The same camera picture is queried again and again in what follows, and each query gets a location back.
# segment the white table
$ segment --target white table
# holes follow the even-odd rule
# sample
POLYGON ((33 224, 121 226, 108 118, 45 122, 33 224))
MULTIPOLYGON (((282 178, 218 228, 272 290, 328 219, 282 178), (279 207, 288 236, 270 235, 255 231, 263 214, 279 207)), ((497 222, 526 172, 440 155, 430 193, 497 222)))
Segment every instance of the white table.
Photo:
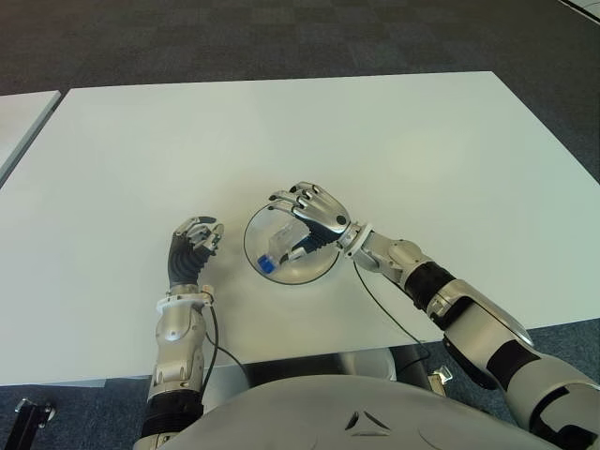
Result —
POLYGON ((226 227, 202 282, 241 360, 409 343, 350 262, 290 287, 246 261, 251 215, 303 179, 527 327, 600 315, 600 188, 490 72, 75 89, 0 189, 0 383, 149 373, 170 236, 199 214, 226 227))
POLYGON ((58 91, 0 97, 0 180, 21 156, 59 98, 58 91))

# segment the robotic arm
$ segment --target robotic arm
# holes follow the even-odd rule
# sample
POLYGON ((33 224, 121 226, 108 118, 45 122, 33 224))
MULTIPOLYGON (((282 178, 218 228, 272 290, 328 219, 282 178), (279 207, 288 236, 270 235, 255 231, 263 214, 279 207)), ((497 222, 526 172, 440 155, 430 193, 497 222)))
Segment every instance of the robotic arm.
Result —
POLYGON ((519 322, 416 244, 351 222, 335 198, 310 183, 276 192, 269 200, 270 208, 302 220, 310 230, 283 260, 336 242, 346 257, 396 284, 444 331, 445 348, 474 382, 502 389, 520 427, 564 449, 600 443, 600 386, 564 361, 534 350, 519 322))
POLYGON ((198 275, 215 255, 223 225, 213 217, 192 217, 172 235, 167 297, 160 300, 157 364, 152 373, 141 438, 134 450, 155 450, 203 415, 203 308, 214 292, 198 286, 198 275))

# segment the robot finger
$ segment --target robot finger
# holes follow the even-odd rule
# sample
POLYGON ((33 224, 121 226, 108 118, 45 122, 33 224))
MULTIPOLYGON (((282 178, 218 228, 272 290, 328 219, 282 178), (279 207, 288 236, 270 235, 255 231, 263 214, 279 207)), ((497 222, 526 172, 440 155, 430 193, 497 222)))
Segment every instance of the robot finger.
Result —
POLYGON ((271 202, 277 201, 277 200, 282 200, 284 202, 289 202, 292 204, 298 204, 298 195, 297 194, 292 194, 291 192, 288 192, 287 190, 278 190, 277 192, 274 192, 271 197, 269 197, 269 200, 271 202))

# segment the transparent bowl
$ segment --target transparent bowl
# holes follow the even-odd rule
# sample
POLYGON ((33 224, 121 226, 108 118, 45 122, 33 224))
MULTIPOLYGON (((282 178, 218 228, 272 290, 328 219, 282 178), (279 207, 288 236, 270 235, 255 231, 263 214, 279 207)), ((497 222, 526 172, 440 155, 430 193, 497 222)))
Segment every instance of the transparent bowl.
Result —
POLYGON ((339 252, 335 243, 321 247, 297 260, 285 262, 270 274, 264 273, 258 264, 258 259, 269 249, 271 236, 290 220, 297 219, 277 209, 269 210, 266 206, 259 210, 246 226, 244 251, 254 270, 271 281, 281 284, 309 283, 326 274, 338 260, 339 252))

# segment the metal clamp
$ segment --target metal clamp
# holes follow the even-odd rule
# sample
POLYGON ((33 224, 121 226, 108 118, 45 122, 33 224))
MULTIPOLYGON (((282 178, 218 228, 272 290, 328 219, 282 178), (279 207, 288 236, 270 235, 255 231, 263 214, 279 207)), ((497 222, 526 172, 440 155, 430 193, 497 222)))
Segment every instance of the metal clamp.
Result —
POLYGON ((203 285, 200 292, 178 293, 168 295, 157 303, 157 311, 162 314, 165 308, 182 305, 192 305, 199 308, 211 307, 215 299, 215 290, 212 286, 203 285))

